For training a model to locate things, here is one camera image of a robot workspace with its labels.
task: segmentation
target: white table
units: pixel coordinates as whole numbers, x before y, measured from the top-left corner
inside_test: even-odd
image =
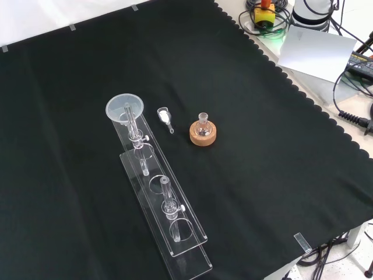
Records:
[[[246,10],[245,0],[215,0],[219,4],[219,7],[223,9],[224,12],[228,13],[236,22],[238,22],[238,15]],[[290,4],[294,4],[294,0],[289,0]],[[343,18],[343,27],[348,31],[352,32],[354,35],[366,41],[369,38],[369,34],[373,31],[373,26],[371,25],[371,16],[370,11],[373,9],[373,1],[371,0],[346,0],[344,8],[344,18]],[[337,11],[334,15],[334,18],[339,22],[340,11]],[[259,46],[259,48],[264,52],[269,59],[275,63],[278,61],[278,57],[274,54],[273,51],[264,45],[257,37],[250,36],[251,39]],[[364,129],[352,125],[350,122],[341,119],[338,117],[338,111],[334,106],[327,106],[325,102],[319,98],[319,94],[314,92],[310,87],[306,86],[305,80],[302,80],[302,77],[308,76],[305,74],[296,75],[289,69],[284,69],[283,71],[288,74],[288,78],[293,80],[293,84],[297,85],[299,89],[307,94],[307,97],[311,98],[316,105],[322,107],[322,110],[327,112],[331,118],[337,121],[337,124],[344,128],[345,133],[351,135],[352,140],[357,142],[360,145],[360,148],[367,151],[370,154],[370,157],[373,158],[373,136],[367,135],[364,136]],[[319,88],[323,89],[323,80],[314,78],[313,81],[319,81]],[[339,106],[342,110],[349,112],[351,114],[358,115],[359,117],[370,118],[370,107],[373,103],[373,99],[365,97],[363,94],[356,95],[339,103]],[[353,248],[357,245],[361,234],[364,233],[367,223],[351,230],[349,241],[347,244],[350,248]],[[301,258],[298,257],[296,260],[290,262],[274,273],[270,274],[265,278],[265,280],[281,280],[286,273],[296,265],[296,263]]]

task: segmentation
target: black tablecloth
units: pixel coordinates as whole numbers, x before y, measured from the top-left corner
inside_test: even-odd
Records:
[[[209,238],[259,280],[372,217],[373,163],[210,0],[158,0],[0,54],[0,274],[167,279],[105,105],[133,93]],[[175,134],[156,114],[167,106]],[[208,148],[188,130],[205,111]]]

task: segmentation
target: acrylic ring holder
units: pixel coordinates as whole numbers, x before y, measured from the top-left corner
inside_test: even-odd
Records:
[[[125,150],[122,164],[171,278],[194,279],[212,269],[202,247],[207,236],[142,111],[142,100],[129,93],[106,106]]]

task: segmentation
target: table leg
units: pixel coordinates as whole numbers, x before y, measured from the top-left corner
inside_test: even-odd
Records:
[[[350,231],[349,239],[347,240],[347,245],[350,249],[353,249],[357,246],[361,239],[361,235],[364,234],[367,226],[368,222],[365,222],[361,226],[358,226]]]

